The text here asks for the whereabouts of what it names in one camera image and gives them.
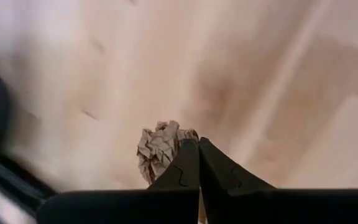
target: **wooden floor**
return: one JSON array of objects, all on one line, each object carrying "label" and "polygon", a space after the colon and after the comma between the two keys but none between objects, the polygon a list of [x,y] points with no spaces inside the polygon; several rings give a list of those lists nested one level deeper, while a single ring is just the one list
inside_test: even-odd
[{"label": "wooden floor", "polygon": [[278,187],[358,187],[358,1],[15,2],[7,151],[56,189],[146,187],[142,128],[169,119]]}]

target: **crumpled paper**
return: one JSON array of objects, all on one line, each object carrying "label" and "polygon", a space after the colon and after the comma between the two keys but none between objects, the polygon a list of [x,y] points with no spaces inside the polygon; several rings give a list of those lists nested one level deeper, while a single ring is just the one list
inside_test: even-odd
[{"label": "crumpled paper", "polygon": [[[151,185],[164,173],[180,150],[182,139],[199,141],[198,134],[193,129],[179,129],[176,121],[158,122],[155,132],[143,129],[142,138],[137,146],[139,169],[143,178]],[[198,220],[206,222],[204,204],[200,192]]]}]

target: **brown paper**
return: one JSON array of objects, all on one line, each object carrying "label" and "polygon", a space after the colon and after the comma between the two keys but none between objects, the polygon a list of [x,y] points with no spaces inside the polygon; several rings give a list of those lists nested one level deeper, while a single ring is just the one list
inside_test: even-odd
[{"label": "brown paper", "polygon": [[[168,168],[180,150],[182,139],[193,139],[198,142],[197,132],[193,129],[179,129],[179,124],[176,121],[158,122],[155,132],[143,129],[142,138],[137,146],[137,155],[140,173],[150,185]],[[205,223],[202,202],[201,199],[198,218],[201,223]]]}]

